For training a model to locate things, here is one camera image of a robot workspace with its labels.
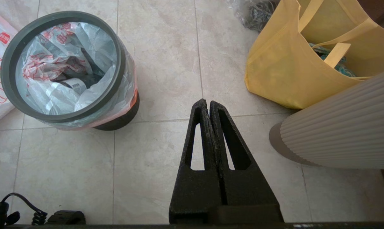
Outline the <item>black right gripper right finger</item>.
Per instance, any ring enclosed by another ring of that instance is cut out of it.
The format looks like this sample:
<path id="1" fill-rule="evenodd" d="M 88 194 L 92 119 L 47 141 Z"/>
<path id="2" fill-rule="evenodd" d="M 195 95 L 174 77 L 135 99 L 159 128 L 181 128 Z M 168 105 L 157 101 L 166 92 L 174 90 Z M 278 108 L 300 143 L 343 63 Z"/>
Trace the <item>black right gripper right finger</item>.
<path id="1" fill-rule="evenodd" d="M 210 103 L 217 144 L 221 205 L 209 211 L 212 223 L 283 223 L 280 205 L 228 110 Z"/>

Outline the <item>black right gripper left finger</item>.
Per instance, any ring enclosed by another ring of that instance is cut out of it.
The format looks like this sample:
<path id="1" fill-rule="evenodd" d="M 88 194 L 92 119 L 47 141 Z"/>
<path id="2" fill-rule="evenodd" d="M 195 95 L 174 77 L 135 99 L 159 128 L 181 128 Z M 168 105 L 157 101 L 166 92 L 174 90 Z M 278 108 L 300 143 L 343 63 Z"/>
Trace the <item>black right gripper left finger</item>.
<path id="1" fill-rule="evenodd" d="M 200 126 L 203 170 L 191 168 L 196 126 Z M 169 207 L 170 224 L 220 224 L 223 205 L 218 165 L 219 143 L 205 99 L 191 109 L 186 140 Z"/>

